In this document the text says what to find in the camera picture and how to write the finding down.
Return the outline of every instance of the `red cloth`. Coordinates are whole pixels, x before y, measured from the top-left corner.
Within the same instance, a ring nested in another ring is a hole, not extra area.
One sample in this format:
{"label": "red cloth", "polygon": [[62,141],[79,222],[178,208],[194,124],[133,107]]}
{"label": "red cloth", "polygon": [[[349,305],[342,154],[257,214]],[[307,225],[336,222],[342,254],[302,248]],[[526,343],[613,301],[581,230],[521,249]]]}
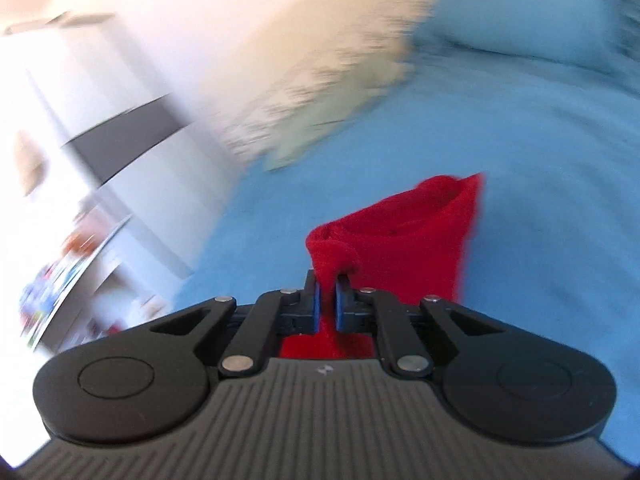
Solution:
{"label": "red cloth", "polygon": [[466,236],[482,177],[434,176],[414,189],[313,229],[306,248],[320,285],[318,333],[284,339],[281,357],[370,357],[371,338],[335,330],[333,291],[339,274],[351,286],[389,290],[417,304],[427,294],[456,299]]}

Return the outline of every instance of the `blue bed sheet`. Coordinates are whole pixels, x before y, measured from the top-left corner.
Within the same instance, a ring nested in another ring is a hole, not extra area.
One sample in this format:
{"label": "blue bed sheet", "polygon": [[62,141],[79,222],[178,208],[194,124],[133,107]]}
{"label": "blue bed sheet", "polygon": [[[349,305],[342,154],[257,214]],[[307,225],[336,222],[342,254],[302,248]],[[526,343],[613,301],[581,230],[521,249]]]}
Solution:
{"label": "blue bed sheet", "polygon": [[603,361],[618,401],[602,440],[640,462],[640,98],[541,60],[448,49],[414,63],[295,166],[249,168],[177,308],[301,286],[316,225],[482,171],[463,303]]}

